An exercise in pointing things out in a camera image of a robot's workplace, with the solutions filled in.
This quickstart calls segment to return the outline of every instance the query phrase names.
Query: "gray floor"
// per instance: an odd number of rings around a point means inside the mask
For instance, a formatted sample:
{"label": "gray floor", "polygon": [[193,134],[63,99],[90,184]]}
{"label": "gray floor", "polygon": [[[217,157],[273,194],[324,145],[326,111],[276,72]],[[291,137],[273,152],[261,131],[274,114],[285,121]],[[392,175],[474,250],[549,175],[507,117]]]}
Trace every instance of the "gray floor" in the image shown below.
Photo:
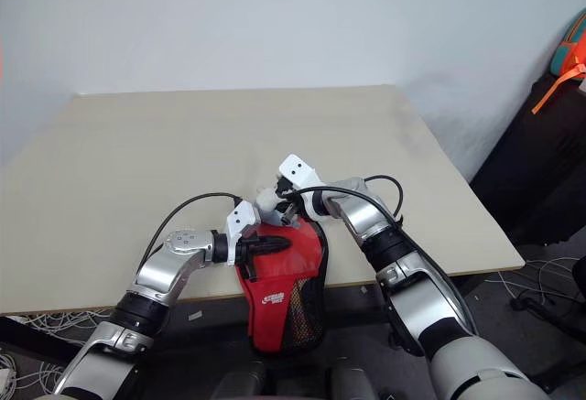
{"label": "gray floor", "polygon": [[[525,259],[551,259],[560,256],[582,257],[586,246],[586,231],[576,234],[569,242],[546,248],[522,246],[519,248]],[[530,267],[520,271],[536,276]],[[518,284],[535,287],[536,283],[511,272],[503,273],[505,279]],[[494,274],[490,279],[498,279]],[[550,273],[543,274],[543,283],[548,290],[562,291],[570,295],[576,287],[567,279]],[[511,287],[518,294],[521,289]],[[376,290],[369,286],[332,289],[327,294],[329,309],[371,307],[379,301]],[[526,312],[515,312],[509,306],[510,297],[502,284],[483,283],[467,297],[482,336],[500,348],[522,371],[539,373],[559,362],[578,362],[586,359],[586,347],[559,333],[545,322],[533,318]],[[557,298],[546,301],[546,307],[561,314],[571,310],[570,319],[586,328],[586,316],[579,305]],[[192,321],[188,315],[202,311],[202,317]],[[174,312],[168,329],[177,333],[197,331],[197,327],[222,325],[227,321],[246,318],[245,301],[219,300],[199,304],[183,304]],[[286,360],[266,360],[269,367],[283,377],[277,383],[277,392],[282,395],[323,396],[323,376],[337,358],[349,357],[362,365],[379,392],[390,392],[397,399],[434,399],[427,366],[423,359],[412,357],[402,351],[389,348],[388,328],[385,325],[353,327],[330,330],[325,341],[314,352]],[[208,344],[197,349],[184,350],[179,355],[162,356],[156,368],[149,372],[145,399],[204,399],[212,393],[222,375],[239,364],[255,360],[247,341],[228,341]],[[21,373],[38,368],[38,362],[18,358]],[[285,368],[297,369],[295,375],[284,373]],[[34,398],[39,395],[37,386],[20,390],[15,399]],[[556,391],[554,399],[586,398],[586,379],[579,378],[565,384]]]}

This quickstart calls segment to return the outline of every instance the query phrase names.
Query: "black cable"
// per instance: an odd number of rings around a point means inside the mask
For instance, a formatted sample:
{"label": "black cable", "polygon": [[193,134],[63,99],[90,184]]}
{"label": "black cable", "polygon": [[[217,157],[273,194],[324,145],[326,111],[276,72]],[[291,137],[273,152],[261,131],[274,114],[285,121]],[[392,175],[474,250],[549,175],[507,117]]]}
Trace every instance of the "black cable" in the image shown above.
{"label": "black cable", "polygon": [[340,192],[342,194],[348,194],[348,195],[351,195],[354,197],[358,197],[359,199],[365,200],[368,203],[370,203],[371,205],[373,205],[377,211],[379,211],[381,214],[383,214],[383,216],[385,216],[386,220],[391,225],[391,227],[393,227],[396,231],[398,231],[401,235],[403,235],[410,243],[412,243],[415,246],[415,248],[421,253],[421,255],[428,261],[428,263],[430,263],[431,266],[437,270],[437,272],[439,273],[441,278],[446,282],[446,284],[448,285],[448,287],[450,288],[450,290],[452,291],[454,296],[458,299],[458,302],[460,303],[461,309],[464,311],[466,318],[470,322],[470,327],[472,328],[472,333],[478,334],[478,328],[476,327],[476,322],[474,322],[474,318],[472,317],[472,313],[470,312],[468,304],[466,304],[466,301],[461,296],[458,288],[454,285],[454,283],[451,282],[450,277],[446,275],[446,273],[443,271],[443,269],[435,261],[433,261],[433,258],[431,258],[428,255],[428,253],[425,252],[421,248],[421,246],[419,246],[417,243],[415,243],[413,241],[413,239],[411,237],[409,237],[405,231],[403,231],[401,226],[399,224],[397,224],[397,222],[395,221],[393,216],[385,209],[385,207],[383,205],[378,203],[373,198],[363,194],[362,192],[354,191],[352,189],[332,187],[332,186],[308,187],[308,188],[298,189],[296,191],[289,192],[287,194],[283,194],[282,197],[285,199],[288,199],[288,198],[291,198],[294,196],[299,196],[299,195],[304,194],[306,192],[314,192],[314,191]]}
{"label": "black cable", "polygon": [[163,229],[165,229],[165,226],[167,226],[167,223],[169,223],[169,221],[175,216],[175,214],[177,214],[179,211],[181,211],[183,208],[185,208],[190,203],[193,203],[194,201],[197,201],[197,200],[206,199],[208,197],[229,197],[230,199],[234,200],[234,207],[238,206],[238,203],[240,203],[242,201],[241,197],[238,197],[235,194],[231,194],[229,192],[208,192],[206,194],[201,194],[199,196],[195,196],[195,197],[192,197],[191,199],[185,200],[177,208],[175,208],[173,211],[171,211],[169,213],[169,215],[165,218],[165,220],[158,226],[157,230],[155,231],[155,234],[153,235],[153,238],[150,239],[150,243],[148,244],[148,247],[146,248],[142,259],[140,260],[140,264],[138,265],[137,271],[140,270],[140,268],[144,265],[144,263],[147,261],[147,259],[150,255],[154,254],[161,247],[163,247],[163,245],[161,244],[160,246],[157,247],[157,249],[152,251],[153,246],[157,242],[158,236],[163,232]]}
{"label": "black cable", "polygon": [[395,184],[396,188],[398,189],[399,200],[396,203],[395,212],[393,212],[393,215],[396,217],[397,215],[399,215],[399,211],[401,211],[401,206],[403,206],[403,187],[401,186],[401,184],[399,183],[399,181],[396,178],[392,178],[391,176],[387,176],[386,174],[377,174],[375,176],[370,176],[368,178],[364,178],[364,181],[369,182],[371,180],[375,180],[376,178],[383,178],[385,180],[390,180],[391,182],[393,182]]}

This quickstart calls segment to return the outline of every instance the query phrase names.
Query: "beige tabletop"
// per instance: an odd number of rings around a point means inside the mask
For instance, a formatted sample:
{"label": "beige tabletop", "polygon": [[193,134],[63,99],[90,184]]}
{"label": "beige tabletop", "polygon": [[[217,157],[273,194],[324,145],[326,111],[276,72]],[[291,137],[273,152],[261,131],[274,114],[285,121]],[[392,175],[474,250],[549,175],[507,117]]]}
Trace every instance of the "beige tabletop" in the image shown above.
{"label": "beige tabletop", "polygon": [[[324,181],[398,178],[405,229],[451,275],[524,263],[393,86],[80,96],[3,172],[0,312],[114,305],[170,210],[209,191],[253,200],[290,153]],[[372,187],[393,209],[393,185]],[[194,203],[165,232],[221,230],[230,209]],[[327,284],[372,281],[343,224],[324,229]],[[233,268],[215,265],[182,297],[241,293]]]}

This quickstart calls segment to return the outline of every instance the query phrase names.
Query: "orange strap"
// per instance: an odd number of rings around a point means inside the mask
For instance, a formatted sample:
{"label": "orange strap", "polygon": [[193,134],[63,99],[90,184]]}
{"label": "orange strap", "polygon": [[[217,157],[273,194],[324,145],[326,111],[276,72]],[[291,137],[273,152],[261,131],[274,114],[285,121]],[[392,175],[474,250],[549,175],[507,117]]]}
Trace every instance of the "orange strap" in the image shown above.
{"label": "orange strap", "polygon": [[551,86],[551,89],[549,89],[548,92],[545,94],[545,96],[543,98],[541,98],[541,101],[539,103],[537,103],[537,105],[533,109],[531,109],[531,113],[536,114],[537,112],[539,112],[541,110],[541,107],[543,107],[543,105],[546,103],[548,98],[553,94],[553,92],[556,91],[556,89],[558,88],[558,86],[561,83],[563,83],[564,81],[569,80],[571,78],[577,77],[581,73],[586,73],[586,65],[581,64],[581,63],[577,64],[572,69],[570,69],[566,73],[564,73],[561,77],[559,77],[556,80],[556,82],[553,83],[553,86]]}

